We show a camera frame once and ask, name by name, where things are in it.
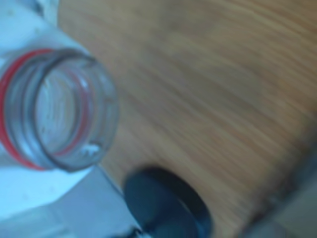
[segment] wooden surface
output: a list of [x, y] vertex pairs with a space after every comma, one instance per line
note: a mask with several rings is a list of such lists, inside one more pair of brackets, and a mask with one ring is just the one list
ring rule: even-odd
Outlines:
[[118, 183], [175, 171], [233, 237], [315, 126], [316, 13], [314, 0], [63, 0], [60, 26], [118, 87], [103, 166]]

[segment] red ring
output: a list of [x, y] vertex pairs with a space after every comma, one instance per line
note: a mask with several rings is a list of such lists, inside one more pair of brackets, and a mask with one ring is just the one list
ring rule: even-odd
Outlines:
[[4, 112], [4, 100], [5, 93], [10, 85], [10, 81], [14, 76], [15, 72], [20, 68], [22, 64], [30, 57], [37, 56], [40, 54], [51, 52], [51, 49], [39, 49], [35, 51], [28, 52], [22, 56], [20, 56], [16, 61], [14, 61], [10, 67], [3, 74], [2, 79], [0, 79], [0, 141], [2, 142], [5, 149], [8, 153], [19, 163], [29, 168], [35, 170], [45, 170], [44, 168], [33, 164], [27, 159], [23, 158], [19, 151], [15, 148], [15, 146], [11, 143], [7, 131], [5, 129], [5, 112]]

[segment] bottle neck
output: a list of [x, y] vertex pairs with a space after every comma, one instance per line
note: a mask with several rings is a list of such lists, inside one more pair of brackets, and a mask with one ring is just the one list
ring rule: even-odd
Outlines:
[[[15, 159], [36, 169], [72, 171], [102, 158], [115, 131], [117, 103], [95, 59], [69, 49], [37, 50], [18, 57], [4, 76], [0, 127], [6, 136], [0, 139]], [[104, 98], [112, 103], [97, 112]], [[107, 130], [98, 131], [104, 117], [110, 119], [104, 121]]]

